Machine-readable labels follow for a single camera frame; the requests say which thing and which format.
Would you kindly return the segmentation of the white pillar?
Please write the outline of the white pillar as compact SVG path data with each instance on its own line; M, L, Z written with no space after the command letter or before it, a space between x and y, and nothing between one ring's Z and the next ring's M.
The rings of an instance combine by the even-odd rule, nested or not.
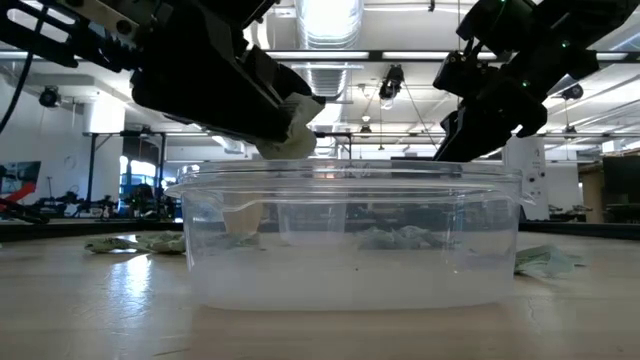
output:
M542 138L512 137L502 150L503 163L522 175L522 215L526 220L548 220L545 149Z

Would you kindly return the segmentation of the pale green sweetener packet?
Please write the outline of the pale green sweetener packet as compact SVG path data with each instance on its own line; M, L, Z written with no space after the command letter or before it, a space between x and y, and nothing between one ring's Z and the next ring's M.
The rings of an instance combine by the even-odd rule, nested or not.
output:
M542 245L516 252L514 274L555 278L584 265L578 255L566 253L553 245Z
M409 249L443 248L446 245L439 234L417 226L404 226L395 232L395 237L399 244Z
M95 254L106 254L122 251L135 251L148 253L149 249L139 242L134 242L121 237L103 237L89 239L84 244L84 249Z
M371 227L356 234L358 248L361 250L398 250L401 245L388 231Z
M292 93L279 107L285 115L290 116L284 141L256 140L255 146L259 154L267 160L296 160L310 156L316 147L315 133L308 127L324 110L324 105L311 96Z

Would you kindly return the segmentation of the dark background machine cluster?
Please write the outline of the dark background machine cluster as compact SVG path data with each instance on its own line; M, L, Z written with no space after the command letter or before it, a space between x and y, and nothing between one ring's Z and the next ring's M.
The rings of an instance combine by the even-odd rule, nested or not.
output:
M125 185L119 213L135 220L172 220L176 204L162 189L148 184Z

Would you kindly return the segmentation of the small black metal frame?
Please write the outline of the small black metal frame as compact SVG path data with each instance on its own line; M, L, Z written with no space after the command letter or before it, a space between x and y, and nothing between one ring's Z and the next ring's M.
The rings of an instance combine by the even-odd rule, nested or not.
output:
M353 138L355 137L354 133L315 131L314 135L316 136L317 139L333 138L335 140L335 143L339 147L337 157L340 157L342 153L346 151L348 154L348 159L351 160L353 158ZM338 138L345 138L347 141L347 144L344 145L343 143L338 141Z

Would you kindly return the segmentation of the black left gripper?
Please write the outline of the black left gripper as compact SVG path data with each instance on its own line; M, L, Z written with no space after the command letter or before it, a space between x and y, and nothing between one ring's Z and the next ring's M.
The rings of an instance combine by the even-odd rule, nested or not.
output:
M293 116L283 104L262 102L254 81L277 103L298 94L324 107L326 98L315 95L293 69L257 46L245 51L246 45L236 22L208 10L175 10L141 42L140 65L131 78L133 100L209 123L232 137L284 142ZM243 69L254 81L238 62L244 51Z

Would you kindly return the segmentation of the silver ventilation duct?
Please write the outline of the silver ventilation duct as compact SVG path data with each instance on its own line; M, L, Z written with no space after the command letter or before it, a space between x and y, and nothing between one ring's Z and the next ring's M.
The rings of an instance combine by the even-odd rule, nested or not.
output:
M295 0L299 48L302 50L352 50L363 21L364 0ZM347 63L306 63L303 77L313 93L329 101L343 96Z

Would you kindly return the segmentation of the red object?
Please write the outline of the red object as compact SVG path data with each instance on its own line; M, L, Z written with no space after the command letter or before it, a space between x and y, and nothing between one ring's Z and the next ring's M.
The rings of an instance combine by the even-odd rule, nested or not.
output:
M34 193L35 190L36 184L34 182L27 182L20 189L12 192L7 197L5 197L5 200L9 201L10 203L17 203L27 197L29 194Z

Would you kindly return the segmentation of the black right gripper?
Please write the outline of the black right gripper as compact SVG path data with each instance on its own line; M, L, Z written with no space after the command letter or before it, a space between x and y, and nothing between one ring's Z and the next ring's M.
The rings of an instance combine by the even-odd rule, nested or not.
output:
M527 137L546 121L547 110L528 85L505 77L492 80L440 122L445 137L434 160L472 161L503 146L518 127L518 136Z

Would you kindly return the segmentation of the wooden cabinet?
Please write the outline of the wooden cabinet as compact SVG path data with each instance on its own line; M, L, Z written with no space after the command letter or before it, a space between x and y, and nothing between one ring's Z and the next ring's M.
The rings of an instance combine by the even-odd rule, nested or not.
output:
M579 167L579 177L582 182L584 205L591 209L586 213L586 222L602 224L604 172L601 163L583 164Z

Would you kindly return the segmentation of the tall black metal frame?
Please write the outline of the tall black metal frame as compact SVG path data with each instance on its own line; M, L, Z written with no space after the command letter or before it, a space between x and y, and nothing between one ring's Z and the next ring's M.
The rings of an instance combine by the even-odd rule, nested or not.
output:
M150 130L122 130L120 132L102 132L102 133L94 133L94 132L85 132L84 136L90 138L90 155L89 155L89 166L88 166L88 181L87 181L87 192L86 192L86 203L92 202L92 193L93 193L93 183L94 183L94 167L95 167L95 158L96 152L99 146L97 145L97 139L99 137L105 137L105 140L100 143L100 145L104 145L109 139L112 137L121 137L121 138L138 138L139 140L143 138L148 138L152 136L157 136L161 138L161 146L159 150L159 160L158 165L159 168L156 171L156 175L154 177L155 188L152 191L152 194L155 196L155 200L159 201L162 196L162 186L161 180L164 171L165 164L165 154L167 148L167 132L161 131L150 131Z

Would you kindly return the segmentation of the dark wall screen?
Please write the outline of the dark wall screen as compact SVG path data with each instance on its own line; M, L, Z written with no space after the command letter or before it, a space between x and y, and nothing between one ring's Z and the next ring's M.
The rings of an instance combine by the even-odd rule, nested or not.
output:
M0 195L9 195L27 182L37 186L40 161L0 163Z

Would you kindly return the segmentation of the large clear plastic container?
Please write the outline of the large clear plastic container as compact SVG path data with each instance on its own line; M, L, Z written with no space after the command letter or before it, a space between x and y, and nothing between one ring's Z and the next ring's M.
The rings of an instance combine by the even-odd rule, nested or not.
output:
M374 311L469 306L509 293L523 203L521 172L418 160L257 160L181 168L187 267L204 304L249 311ZM226 231L227 193L261 196L254 234ZM290 245L277 205L345 203L345 233ZM443 248L361 250L356 234L417 226Z

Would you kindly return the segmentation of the black table edge frame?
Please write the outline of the black table edge frame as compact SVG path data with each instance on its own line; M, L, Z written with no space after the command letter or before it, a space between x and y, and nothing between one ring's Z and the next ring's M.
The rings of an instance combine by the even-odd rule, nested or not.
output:
M0 243L101 234L182 230L182 224L167 222L58 222L44 225L5 222L0 223ZM521 222L518 230L531 233L640 241L640 224L527 221Z

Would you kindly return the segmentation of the dark cabinet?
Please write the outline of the dark cabinet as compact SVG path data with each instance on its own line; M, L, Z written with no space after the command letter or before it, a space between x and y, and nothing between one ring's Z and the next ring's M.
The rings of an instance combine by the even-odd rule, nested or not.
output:
M605 157L603 171L607 220L640 224L640 156Z

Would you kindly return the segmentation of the tan paper cup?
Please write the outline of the tan paper cup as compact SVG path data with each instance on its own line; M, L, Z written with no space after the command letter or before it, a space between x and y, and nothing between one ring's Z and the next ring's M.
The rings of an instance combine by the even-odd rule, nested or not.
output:
M231 234L254 234L257 232L262 215L261 196L256 193L227 193L223 211L225 228Z

